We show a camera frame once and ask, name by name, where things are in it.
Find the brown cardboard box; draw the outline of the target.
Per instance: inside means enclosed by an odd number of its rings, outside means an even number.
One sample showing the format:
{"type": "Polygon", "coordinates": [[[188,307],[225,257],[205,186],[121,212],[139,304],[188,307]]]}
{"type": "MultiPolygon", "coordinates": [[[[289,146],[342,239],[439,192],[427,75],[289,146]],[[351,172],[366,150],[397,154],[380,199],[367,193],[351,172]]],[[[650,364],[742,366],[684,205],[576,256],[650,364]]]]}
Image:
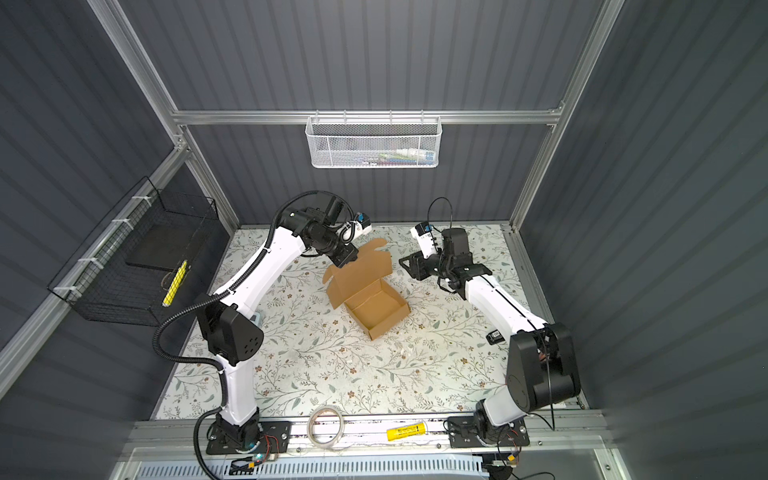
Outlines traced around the brown cardboard box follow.
{"type": "Polygon", "coordinates": [[[333,309],[344,306],[371,340],[389,332],[410,313],[408,302],[386,281],[393,273],[387,240],[375,238],[359,248],[357,259],[329,266],[323,283],[333,309]]]}

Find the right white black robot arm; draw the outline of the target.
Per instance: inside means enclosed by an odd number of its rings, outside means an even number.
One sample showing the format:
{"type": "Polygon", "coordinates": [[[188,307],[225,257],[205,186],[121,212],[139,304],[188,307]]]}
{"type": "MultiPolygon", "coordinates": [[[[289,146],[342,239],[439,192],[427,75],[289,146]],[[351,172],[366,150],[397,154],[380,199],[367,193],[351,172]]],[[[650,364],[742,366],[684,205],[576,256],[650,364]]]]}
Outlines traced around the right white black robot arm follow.
{"type": "Polygon", "coordinates": [[[505,386],[479,401],[474,412],[478,438],[496,443],[515,421],[581,393],[573,338],[564,325],[523,307],[487,266],[475,262],[464,229],[441,230],[441,243],[437,232],[427,221],[411,228],[419,250],[399,264],[412,279],[434,277],[441,290],[471,303],[494,327],[487,342],[507,344],[505,386]]]}

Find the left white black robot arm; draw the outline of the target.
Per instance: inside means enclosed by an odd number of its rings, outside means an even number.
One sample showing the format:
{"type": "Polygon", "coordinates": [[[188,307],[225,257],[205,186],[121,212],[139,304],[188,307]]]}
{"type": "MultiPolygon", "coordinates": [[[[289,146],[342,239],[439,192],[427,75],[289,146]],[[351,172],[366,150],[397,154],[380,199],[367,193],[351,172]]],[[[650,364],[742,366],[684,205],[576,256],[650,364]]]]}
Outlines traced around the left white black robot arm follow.
{"type": "Polygon", "coordinates": [[[327,256],[336,267],[357,258],[353,240],[371,231],[370,217],[355,213],[338,226],[340,200],[322,210],[283,209],[275,215],[267,239],[237,272],[215,291],[212,303],[196,317],[220,374],[223,406],[215,426],[236,448],[255,448],[262,438],[259,407],[253,395],[253,360],[264,343],[264,332],[253,322],[257,307],[290,264],[308,249],[327,256]]]}

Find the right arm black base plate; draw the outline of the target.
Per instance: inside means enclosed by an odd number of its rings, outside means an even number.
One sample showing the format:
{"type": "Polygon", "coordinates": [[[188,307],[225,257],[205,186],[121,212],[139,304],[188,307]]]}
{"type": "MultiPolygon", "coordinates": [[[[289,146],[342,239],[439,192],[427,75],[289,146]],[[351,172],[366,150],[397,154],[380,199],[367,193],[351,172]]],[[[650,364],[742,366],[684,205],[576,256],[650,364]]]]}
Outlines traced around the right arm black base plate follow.
{"type": "Polygon", "coordinates": [[[503,426],[481,426],[474,416],[450,416],[443,422],[443,428],[452,448],[516,449],[530,445],[524,418],[503,426]]]}

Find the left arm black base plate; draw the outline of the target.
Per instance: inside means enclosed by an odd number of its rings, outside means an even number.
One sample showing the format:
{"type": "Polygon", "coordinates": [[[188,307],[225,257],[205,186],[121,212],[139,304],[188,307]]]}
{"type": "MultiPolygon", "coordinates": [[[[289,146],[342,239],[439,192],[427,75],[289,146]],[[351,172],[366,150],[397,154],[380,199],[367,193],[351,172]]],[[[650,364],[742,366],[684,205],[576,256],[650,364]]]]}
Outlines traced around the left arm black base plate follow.
{"type": "Polygon", "coordinates": [[[285,453],[291,436],[288,421],[252,421],[236,426],[217,418],[206,433],[208,455],[285,453]]]}

